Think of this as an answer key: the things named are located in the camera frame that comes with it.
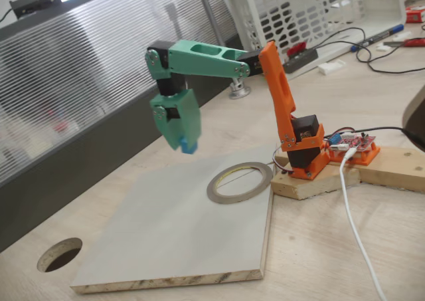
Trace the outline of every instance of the white plastic basket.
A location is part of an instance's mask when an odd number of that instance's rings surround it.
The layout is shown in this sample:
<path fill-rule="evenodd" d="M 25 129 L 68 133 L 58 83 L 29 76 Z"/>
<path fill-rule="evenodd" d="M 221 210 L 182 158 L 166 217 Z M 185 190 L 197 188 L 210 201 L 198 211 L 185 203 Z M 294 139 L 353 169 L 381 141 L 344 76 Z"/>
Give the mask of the white plastic basket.
<path fill-rule="evenodd" d="M 403 0 L 228 0 L 245 50 L 255 50 L 275 41 L 284 62 L 286 51 L 300 42 L 307 47 L 347 27 L 360 27 L 369 38 L 406 21 Z M 363 34 L 343 32 L 329 41 L 358 43 Z M 297 77 L 349 50 L 334 44 L 317 50 L 319 58 L 292 74 Z"/>

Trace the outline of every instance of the wooden desk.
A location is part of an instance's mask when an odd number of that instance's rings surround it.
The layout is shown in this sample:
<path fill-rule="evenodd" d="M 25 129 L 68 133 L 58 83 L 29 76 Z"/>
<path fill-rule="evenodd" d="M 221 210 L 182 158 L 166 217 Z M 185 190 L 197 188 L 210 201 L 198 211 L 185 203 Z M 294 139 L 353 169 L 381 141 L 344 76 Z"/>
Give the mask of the wooden desk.
<path fill-rule="evenodd" d="M 408 29 L 418 34 L 419 25 Z M 382 69 L 425 66 L 423 49 L 400 49 L 378 61 Z M 317 69 L 290 82 L 296 116 L 317 114 L 327 132 L 342 126 L 399 126 L 405 106 L 425 84 L 425 72 L 371 72 L 353 54 L 330 76 Z M 179 162 L 277 141 L 272 99 L 262 76 L 246 81 L 252 93 L 229 100 L 223 92 L 202 107 L 203 134 L 195 155 L 172 151 L 163 138 L 83 193 L 0 254 L 0 300 L 378 300 L 353 238 L 339 191 L 305 201 L 275 196 L 265 279 L 80 296 L 70 286 L 138 175 Z M 397 131 L 378 131 L 381 145 L 412 147 Z M 425 300 L 425 195 L 360 185 L 349 190 L 351 210 L 388 300 Z M 78 237 L 80 254 L 56 271 L 37 270 L 57 242 Z"/>

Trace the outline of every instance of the orange servo bracket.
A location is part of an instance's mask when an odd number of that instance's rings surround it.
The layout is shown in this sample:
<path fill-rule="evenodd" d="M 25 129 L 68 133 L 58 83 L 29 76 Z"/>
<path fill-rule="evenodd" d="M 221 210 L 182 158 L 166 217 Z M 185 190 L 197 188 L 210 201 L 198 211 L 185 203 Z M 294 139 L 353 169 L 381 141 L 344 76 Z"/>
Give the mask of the orange servo bracket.
<path fill-rule="evenodd" d="M 321 147 L 325 135 L 322 124 L 319 125 L 316 136 L 303 138 L 302 141 L 296 142 L 296 135 L 291 122 L 291 113 L 296 110 L 296 106 L 274 42 L 267 43 L 258 57 L 273 98 L 278 133 L 282 142 L 282 151 L 297 151 Z M 314 179 L 329 163 L 329 160 L 329 154 L 322 151 L 307 168 L 293 168 L 291 176 L 302 179 Z"/>
<path fill-rule="evenodd" d="M 354 157 L 347 160 L 347 163 L 352 165 L 368 166 L 368 164 L 370 164 L 372 160 L 378 155 L 380 150 L 381 148 L 373 142 L 368 150 L 357 152 Z M 329 155 L 331 156 L 331 161 L 341 163 L 343 161 L 345 151 L 329 150 Z"/>

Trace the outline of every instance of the red circuit board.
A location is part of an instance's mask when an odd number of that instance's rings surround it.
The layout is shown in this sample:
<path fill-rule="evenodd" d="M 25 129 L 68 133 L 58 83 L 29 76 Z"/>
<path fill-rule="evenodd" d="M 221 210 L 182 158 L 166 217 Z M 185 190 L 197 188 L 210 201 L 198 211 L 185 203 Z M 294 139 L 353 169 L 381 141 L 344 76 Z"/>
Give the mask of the red circuit board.
<path fill-rule="evenodd" d="M 349 144 L 350 147 L 357 147 L 357 151 L 366 151 L 374 142 L 375 136 L 341 136 L 342 140 L 338 144 Z"/>

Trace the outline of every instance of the metal tape roll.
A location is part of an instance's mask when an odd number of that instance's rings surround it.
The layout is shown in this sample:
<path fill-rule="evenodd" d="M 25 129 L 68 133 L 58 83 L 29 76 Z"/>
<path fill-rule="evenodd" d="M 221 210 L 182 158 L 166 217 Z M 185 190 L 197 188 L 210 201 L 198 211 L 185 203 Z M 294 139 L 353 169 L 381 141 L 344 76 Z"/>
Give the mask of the metal tape roll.
<path fill-rule="evenodd" d="M 217 191 L 217 186 L 225 177 L 229 176 L 231 173 L 241 169 L 257 169 L 262 174 L 262 180 L 257 185 L 257 187 L 253 188 L 253 190 L 247 191 L 245 193 L 241 193 L 239 195 L 233 196 L 224 196 L 221 195 Z M 215 176 L 207 187 L 207 195 L 211 201 L 215 203 L 222 204 L 231 204 L 231 203 L 239 203 L 241 201 L 245 201 L 247 199 L 253 198 L 261 193 L 267 186 L 269 186 L 271 180 L 273 178 L 273 171 L 270 167 L 268 167 L 265 163 L 256 163 L 256 162 L 248 162 L 248 163 L 239 163 L 238 165 L 234 165 L 223 170 L 217 176 Z"/>

